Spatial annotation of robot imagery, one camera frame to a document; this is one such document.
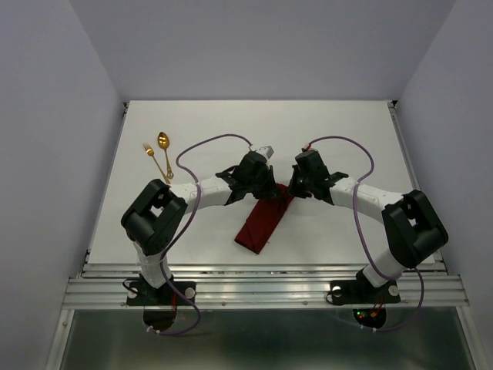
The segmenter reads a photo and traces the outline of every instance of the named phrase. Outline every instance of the screw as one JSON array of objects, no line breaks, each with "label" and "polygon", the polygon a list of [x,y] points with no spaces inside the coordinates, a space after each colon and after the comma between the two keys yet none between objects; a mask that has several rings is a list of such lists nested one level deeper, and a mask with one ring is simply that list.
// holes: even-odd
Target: screw
[{"label": "screw", "polygon": [[388,292],[392,297],[397,297],[399,295],[399,288],[397,285],[391,285],[388,287]]},{"label": "screw", "polygon": [[187,297],[188,299],[195,297],[195,291],[193,290],[193,288],[185,289],[185,297]]}]

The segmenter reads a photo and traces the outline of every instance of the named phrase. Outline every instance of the gold spoon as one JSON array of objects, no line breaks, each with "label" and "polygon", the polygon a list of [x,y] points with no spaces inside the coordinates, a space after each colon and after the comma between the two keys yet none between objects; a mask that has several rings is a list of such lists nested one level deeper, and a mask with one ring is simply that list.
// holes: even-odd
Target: gold spoon
[{"label": "gold spoon", "polygon": [[157,163],[157,160],[154,157],[154,149],[150,146],[149,143],[144,143],[143,145],[144,145],[144,149],[146,150],[147,155],[148,156],[151,156],[154,159],[154,162],[156,163],[157,168],[159,168],[159,171],[161,171],[161,174],[163,175],[164,180],[166,181],[166,183],[170,183],[168,177],[166,177],[166,175],[164,174],[163,169],[161,168],[161,166],[159,165],[159,163]]},{"label": "gold spoon", "polygon": [[157,136],[157,143],[159,145],[159,148],[164,150],[164,154],[166,155],[166,169],[168,171],[167,176],[169,179],[172,179],[175,175],[171,170],[171,165],[169,164],[168,160],[168,152],[166,151],[169,148],[169,137],[165,133],[161,132]]}]

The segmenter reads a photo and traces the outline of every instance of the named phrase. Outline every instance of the white wall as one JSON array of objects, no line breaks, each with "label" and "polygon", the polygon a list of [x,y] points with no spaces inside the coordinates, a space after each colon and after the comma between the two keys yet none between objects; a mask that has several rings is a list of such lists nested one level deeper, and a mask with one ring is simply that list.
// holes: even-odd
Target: white wall
[{"label": "white wall", "polygon": [[0,368],[43,368],[121,100],[67,0],[0,5]]},{"label": "white wall", "polygon": [[423,190],[450,234],[493,364],[493,2],[459,0],[409,82],[397,113]]},{"label": "white wall", "polygon": [[454,0],[71,0],[123,99],[397,99]]}]

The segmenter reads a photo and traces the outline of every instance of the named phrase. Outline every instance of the metal frame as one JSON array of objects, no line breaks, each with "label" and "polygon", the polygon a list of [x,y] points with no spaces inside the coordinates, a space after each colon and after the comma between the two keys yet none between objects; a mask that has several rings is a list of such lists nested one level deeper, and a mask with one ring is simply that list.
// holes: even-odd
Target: metal frame
[{"label": "metal frame", "polygon": [[55,336],[46,362],[46,370],[59,369],[62,366],[63,354],[69,340],[74,313],[74,310],[65,309],[60,312],[59,322],[56,325]]},{"label": "metal frame", "polygon": [[[418,179],[401,134],[394,104],[387,102],[389,113],[404,156],[407,172],[415,189]],[[441,252],[434,264],[421,265],[426,292],[425,307],[456,307],[464,336],[477,369],[488,368],[477,328],[471,316],[469,300],[459,276],[449,276]],[[332,309],[324,295],[330,281],[354,278],[363,264],[310,265],[174,265],[176,280],[197,282],[196,303],[203,310],[231,309]],[[85,264],[82,273],[67,285],[55,337],[46,365],[58,369],[69,338],[75,310],[141,310],[126,306],[127,292],[123,280],[135,277],[134,264]],[[421,286],[417,276],[404,272],[397,282],[402,302],[393,307],[409,308],[418,303]],[[166,309],[151,307],[146,309]]]},{"label": "metal frame", "polygon": [[[193,280],[196,286],[196,303],[204,310],[221,309],[314,309],[340,308],[325,301],[332,280],[354,278],[357,269],[345,267],[342,271],[331,268],[308,266],[270,266],[245,271],[235,266],[205,271],[203,267],[171,266],[177,281]],[[130,278],[134,274],[126,272]],[[425,307],[467,306],[462,281],[458,276],[445,273],[424,272],[427,290]],[[127,307],[127,292],[122,287],[125,278],[72,279],[69,281],[63,309],[70,310],[121,310],[138,309]],[[421,285],[416,274],[405,273],[397,286],[402,302],[395,307],[415,307],[418,303]],[[146,307],[146,309],[167,309],[168,307]]]},{"label": "metal frame", "polygon": [[481,342],[478,328],[472,317],[471,307],[457,307],[459,320],[461,321],[462,330],[466,342],[468,343],[469,351],[471,352],[472,361],[476,369],[488,369],[488,360],[486,359],[485,348]]}]

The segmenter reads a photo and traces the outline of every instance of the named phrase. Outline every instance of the red napkin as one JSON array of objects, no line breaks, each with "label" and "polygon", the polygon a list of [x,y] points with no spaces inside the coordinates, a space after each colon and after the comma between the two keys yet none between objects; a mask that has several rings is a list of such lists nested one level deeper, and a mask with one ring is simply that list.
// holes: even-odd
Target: red napkin
[{"label": "red napkin", "polygon": [[234,239],[239,245],[254,253],[259,254],[263,249],[293,200],[293,197],[287,194],[287,187],[279,183],[277,189],[282,197],[260,199]]}]

